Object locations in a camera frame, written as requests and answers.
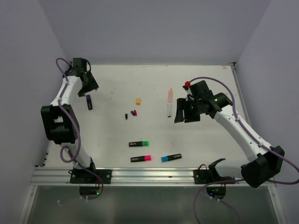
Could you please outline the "pink black highlighter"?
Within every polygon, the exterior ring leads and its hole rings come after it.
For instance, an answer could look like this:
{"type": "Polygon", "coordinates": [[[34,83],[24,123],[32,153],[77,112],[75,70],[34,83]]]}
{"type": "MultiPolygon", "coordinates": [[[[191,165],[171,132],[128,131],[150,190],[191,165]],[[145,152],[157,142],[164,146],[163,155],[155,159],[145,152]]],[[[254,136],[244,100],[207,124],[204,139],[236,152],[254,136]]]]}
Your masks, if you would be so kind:
{"type": "Polygon", "coordinates": [[[151,155],[143,155],[130,158],[131,162],[151,161],[151,155]]]}

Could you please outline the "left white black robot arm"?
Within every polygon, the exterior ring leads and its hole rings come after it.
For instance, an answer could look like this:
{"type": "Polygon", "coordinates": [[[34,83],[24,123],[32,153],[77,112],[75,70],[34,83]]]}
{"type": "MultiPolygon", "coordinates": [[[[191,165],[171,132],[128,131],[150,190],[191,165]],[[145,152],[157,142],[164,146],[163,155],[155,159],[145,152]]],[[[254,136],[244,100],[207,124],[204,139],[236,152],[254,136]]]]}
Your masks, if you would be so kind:
{"type": "Polygon", "coordinates": [[[82,145],[80,126],[72,104],[99,86],[91,73],[91,64],[85,58],[73,58],[71,62],[57,58],[56,66],[63,75],[62,85],[53,101],[41,108],[46,137],[60,146],[61,161],[82,170],[80,177],[86,183],[92,183],[97,178],[97,171],[82,145]]]}

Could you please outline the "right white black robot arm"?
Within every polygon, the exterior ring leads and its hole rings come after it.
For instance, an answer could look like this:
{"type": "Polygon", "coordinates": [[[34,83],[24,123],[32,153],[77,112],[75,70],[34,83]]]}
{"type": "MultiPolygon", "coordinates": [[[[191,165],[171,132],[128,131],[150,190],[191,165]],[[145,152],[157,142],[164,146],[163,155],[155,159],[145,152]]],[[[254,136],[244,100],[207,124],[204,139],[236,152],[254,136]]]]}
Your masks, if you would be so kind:
{"type": "Polygon", "coordinates": [[[224,93],[213,94],[204,80],[191,84],[185,82],[185,98],[177,99],[174,122],[197,122],[202,114],[210,116],[232,136],[246,155],[244,162],[229,162],[220,158],[204,172],[208,182],[219,183],[235,178],[243,179],[257,188],[280,172],[285,152],[263,140],[238,114],[233,97],[224,93]]]}

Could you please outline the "purple black highlighter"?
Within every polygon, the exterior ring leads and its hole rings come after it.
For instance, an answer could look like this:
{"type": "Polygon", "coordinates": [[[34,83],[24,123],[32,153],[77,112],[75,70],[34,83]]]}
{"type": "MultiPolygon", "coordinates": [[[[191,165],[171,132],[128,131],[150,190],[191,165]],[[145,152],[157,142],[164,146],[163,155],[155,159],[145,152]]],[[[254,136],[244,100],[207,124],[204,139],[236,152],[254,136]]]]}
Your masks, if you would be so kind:
{"type": "Polygon", "coordinates": [[[88,110],[92,110],[93,109],[93,105],[92,105],[92,101],[91,101],[91,96],[90,95],[86,95],[86,102],[87,102],[87,107],[88,110]]]}

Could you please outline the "green black highlighter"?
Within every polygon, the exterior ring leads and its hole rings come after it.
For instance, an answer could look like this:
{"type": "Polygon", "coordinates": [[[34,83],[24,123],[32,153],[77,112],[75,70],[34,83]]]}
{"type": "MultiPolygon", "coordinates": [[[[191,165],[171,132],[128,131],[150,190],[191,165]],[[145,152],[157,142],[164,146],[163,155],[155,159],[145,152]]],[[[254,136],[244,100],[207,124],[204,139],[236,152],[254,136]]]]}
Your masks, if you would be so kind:
{"type": "Polygon", "coordinates": [[[144,146],[149,146],[148,141],[135,141],[135,142],[130,142],[128,144],[129,147],[144,147],[144,146]]]}

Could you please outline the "red pen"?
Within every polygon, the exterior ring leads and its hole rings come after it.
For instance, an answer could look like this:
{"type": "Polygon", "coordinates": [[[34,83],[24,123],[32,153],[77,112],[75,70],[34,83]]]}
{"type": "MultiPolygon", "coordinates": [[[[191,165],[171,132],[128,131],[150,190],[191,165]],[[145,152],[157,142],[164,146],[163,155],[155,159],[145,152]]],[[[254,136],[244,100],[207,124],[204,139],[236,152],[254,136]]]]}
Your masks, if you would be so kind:
{"type": "Polygon", "coordinates": [[[170,106],[169,106],[169,104],[167,105],[167,117],[168,117],[168,118],[171,117],[170,106]]]}

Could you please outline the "orange pink highlighter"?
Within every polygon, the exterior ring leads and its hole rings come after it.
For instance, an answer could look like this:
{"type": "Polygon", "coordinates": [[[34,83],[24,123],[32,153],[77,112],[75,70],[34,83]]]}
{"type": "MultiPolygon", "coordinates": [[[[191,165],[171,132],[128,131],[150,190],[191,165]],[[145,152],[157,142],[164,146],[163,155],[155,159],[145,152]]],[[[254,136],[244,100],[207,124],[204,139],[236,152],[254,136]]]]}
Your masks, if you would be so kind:
{"type": "Polygon", "coordinates": [[[168,91],[167,102],[168,103],[172,103],[173,102],[173,89],[172,88],[170,88],[169,91],[168,91]]]}

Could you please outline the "orange highlighter cap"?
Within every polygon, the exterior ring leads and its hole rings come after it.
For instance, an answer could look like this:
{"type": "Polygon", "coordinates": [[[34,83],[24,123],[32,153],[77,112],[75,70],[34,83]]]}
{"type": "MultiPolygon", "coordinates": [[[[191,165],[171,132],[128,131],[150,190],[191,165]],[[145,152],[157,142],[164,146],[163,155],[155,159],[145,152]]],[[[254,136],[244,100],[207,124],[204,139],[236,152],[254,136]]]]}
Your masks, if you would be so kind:
{"type": "Polygon", "coordinates": [[[137,98],[136,99],[136,105],[140,105],[141,104],[141,98],[137,98]]]}

